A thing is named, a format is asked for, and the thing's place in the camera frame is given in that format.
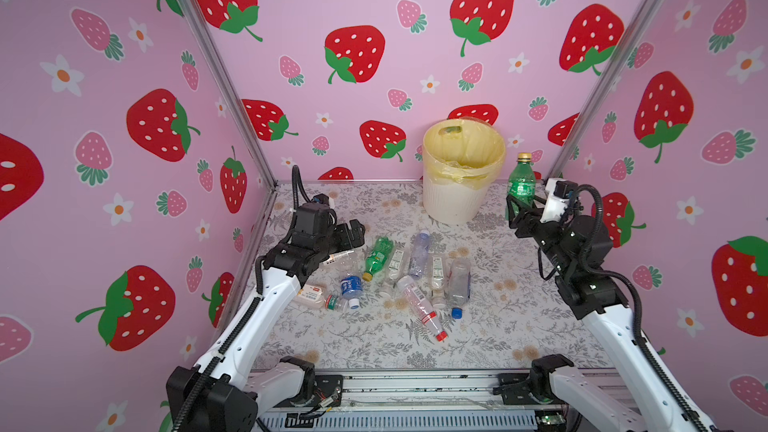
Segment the clear bottle blue cap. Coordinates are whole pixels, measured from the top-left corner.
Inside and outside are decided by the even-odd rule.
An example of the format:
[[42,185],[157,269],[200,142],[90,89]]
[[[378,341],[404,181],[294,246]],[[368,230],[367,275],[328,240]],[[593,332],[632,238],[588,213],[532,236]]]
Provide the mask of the clear bottle blue cap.
[[453,319],[459,320],[463,317],[463,309],[470,299],[470,293],[471,262],[467,258],[457,258],[451,264],[446,290]]

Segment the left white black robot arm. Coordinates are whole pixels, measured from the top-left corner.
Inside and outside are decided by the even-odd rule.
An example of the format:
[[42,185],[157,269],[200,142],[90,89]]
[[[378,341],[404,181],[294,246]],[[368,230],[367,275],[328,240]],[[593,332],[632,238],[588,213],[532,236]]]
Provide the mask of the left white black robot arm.
[[177,367],[166,382],[174,431],[250,431],[284,401],[305,403],[316,389],[312,363],[285,357],[247,387],[256,357],[287,306],[332,255],[365,244],[357,220],[339,223],[326,203],[295,208],[289,231],[257,258],[256,285],[217,341],[191,368]]

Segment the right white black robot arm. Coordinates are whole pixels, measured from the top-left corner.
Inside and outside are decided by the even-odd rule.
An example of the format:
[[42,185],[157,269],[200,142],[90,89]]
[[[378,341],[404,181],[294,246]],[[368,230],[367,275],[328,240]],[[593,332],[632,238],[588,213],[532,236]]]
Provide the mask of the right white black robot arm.
[[582,185],[529,206],[506,198],[509,226],[548,259],[560,297],[598,340],[636,406],[590,382],[561,354],[533,361],[527,379],[502,382],[495,394],[527,390],[539,403],[560,400],[600,431],[713,431],[714,421],[684,392],[642,330],[642,302],[631,281],[602,264],[612,248],[595,188]]

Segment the clear bottle green red label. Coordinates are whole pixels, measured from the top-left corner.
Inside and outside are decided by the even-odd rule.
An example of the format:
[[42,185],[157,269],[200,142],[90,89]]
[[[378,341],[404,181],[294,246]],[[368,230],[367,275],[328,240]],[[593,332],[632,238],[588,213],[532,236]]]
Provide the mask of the clear bottle green red label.
[[294,297],[293,301],[299,306],[310,309],[326,309],[341,312],[344,310],[344,300],[336,294],[328,292],[324,287],[306,284]]

